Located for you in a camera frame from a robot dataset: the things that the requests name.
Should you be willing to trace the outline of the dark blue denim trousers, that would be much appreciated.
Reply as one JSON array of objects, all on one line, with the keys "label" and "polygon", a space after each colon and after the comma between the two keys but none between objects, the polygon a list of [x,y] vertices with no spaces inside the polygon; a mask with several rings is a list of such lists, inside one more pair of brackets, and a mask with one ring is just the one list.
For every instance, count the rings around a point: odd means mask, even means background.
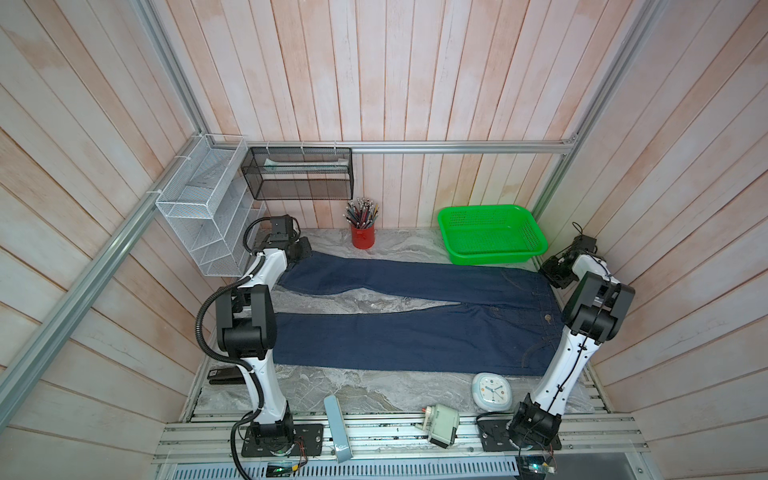
[{"label": "dark blue denim trousers", "polygon": [[433,300],[403,312],[276,316],[276,363],[338,369],[541,376],[563,323],[547,280],[517,268],[354,259],[315,252],[280,286]]}]

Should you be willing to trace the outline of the green plastic basket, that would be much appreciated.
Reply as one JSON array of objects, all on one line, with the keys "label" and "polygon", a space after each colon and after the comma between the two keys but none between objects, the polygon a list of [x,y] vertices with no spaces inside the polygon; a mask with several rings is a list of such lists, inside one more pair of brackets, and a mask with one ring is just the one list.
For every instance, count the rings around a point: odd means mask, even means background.
[{"label": "green plastic basket", "polygon": [[447,207],[437,219],[455,265],[524,263],[549,247],[533,215],[520,206]]}]

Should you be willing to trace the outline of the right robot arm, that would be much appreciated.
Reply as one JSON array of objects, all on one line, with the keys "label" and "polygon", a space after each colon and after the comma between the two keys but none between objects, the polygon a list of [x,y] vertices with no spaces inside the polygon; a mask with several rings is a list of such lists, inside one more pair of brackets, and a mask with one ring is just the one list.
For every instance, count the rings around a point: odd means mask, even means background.
[{"label": "right robot arm", "polygon": [[597,239],[583,233],[539,272],[557,288],[571,283],[576,288],[562,312],[562,336],[543,379],[506,425],[518,450],[550,447],[579,375],[600,346],[616,337],[635,297],[634,288],[619,281],[598,256]]}]

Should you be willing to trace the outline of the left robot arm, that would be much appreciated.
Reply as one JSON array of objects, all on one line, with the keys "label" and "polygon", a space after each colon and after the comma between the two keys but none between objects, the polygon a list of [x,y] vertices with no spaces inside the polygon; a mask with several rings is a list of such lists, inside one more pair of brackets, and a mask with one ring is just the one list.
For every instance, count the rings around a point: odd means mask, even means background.
[{"label": "left robot arm", "polygon": [[237,287],[215,301],[218,346],[237,362],[249,395],[246,442],[277,452],[293,445],[295,430],[273,360],[277,319],[271,291],[311,248],[290,215],[254,220],[245,228],[243,247],[244,275]]}]

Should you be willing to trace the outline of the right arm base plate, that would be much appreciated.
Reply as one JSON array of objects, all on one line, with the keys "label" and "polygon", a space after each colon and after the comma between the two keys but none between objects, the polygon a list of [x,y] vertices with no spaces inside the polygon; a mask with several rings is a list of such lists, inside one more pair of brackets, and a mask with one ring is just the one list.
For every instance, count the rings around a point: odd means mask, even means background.
[{"label": "right arm base plate", "polygon": [[510,418],[487,416],[476,419],[476,427],[485,452],[558,451],[562,442],[555,435],[547,442],[542,430],[526,425],[509,429]]}]

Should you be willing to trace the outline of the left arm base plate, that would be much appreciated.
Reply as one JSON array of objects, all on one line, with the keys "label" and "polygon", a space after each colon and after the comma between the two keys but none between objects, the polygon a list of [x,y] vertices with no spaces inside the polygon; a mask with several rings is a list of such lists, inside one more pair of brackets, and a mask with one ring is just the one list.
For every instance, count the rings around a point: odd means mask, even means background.
[{"label": "left arm base plate", "polygon": [[296,458],[321,454],[322,424],[252,424],[245,430],[241,455],[245,458]]}]

